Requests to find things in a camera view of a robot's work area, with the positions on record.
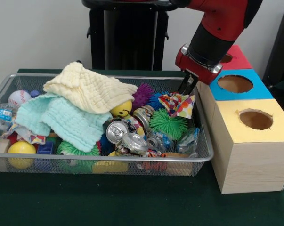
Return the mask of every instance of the yellow smiley ball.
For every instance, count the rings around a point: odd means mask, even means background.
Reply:
[[[26,141],[18,141],[13,144],[9,150],[9,154],[36,154],[36,149],[33,145]],[[11,166],[16,169],[26,169],[33,165],[34,159],[19,159],[19,158],[8,158]]]
[[[131,112],[131,109],[132,109],[132,102],[131,102],[131,100],[128,100],[128,101],[124,102],[123,104],[113,108],[110,111],[110,113],[114,117],[125,117],[126,115],[129,114],[129,112]]]

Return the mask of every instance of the can lid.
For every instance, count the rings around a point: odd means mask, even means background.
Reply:
[[[127,133],[123,136],[123,145],[131,151],[147,152],[147,142],[138,134]]]
[[[109,142],[116,144],[124,134],[128,133],[127,124],[122,121],[113,121],[106,129],[106,136]]]

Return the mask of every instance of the crushed aluminum can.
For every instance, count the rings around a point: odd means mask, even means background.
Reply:
[[[145,155],[148,151],[147,142],[138,134],[127,133],[123,136],[122,144],[132,154]]]
[[[149,105],[142,106],[133,112],[133,116],[140,121],[144,129],[150,126],[150,118],[154,113],[153,107]]]
[[[121,140],[115,145],[115,153],[117,156],[133,156],[130,150],[124,147]]]
[[[104,126],[106,127],[106,136],[109,142],[116,144],[124,134],[129,132],[128,125],[121,120],[109,120],[106,121]]]

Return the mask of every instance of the metal basket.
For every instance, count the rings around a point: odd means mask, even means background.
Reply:
[[[43,92],[43,84],[56,74],[13,74],[0,85],[0,103],[7,103],[9,95],[16,90],[38,90]],[[150,84],[155,91],[173,92],[180,86],[180,77],[129,77],[114,76],[122,82],[139,85]],[[203,163],[213,157],[213,148],[197,91],[193,118],[190,125],[200,128],[197,158],[142,158],[45,154],[0,153],[0,172],[22,173],[78,173],[78,174],[126,174],[126,175],[177,175],[195,176]],[[28,163],[26,169],[16,169],[10,162]],[[148,166],[152,170],[141,169]]]

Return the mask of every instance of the table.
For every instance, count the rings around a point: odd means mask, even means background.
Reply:
[[[180,72],[134,72],[153,73]],[[222,195],[210,162],[196,177],[0,173],[0,225],[20,224],[284,226],[284,190]]]

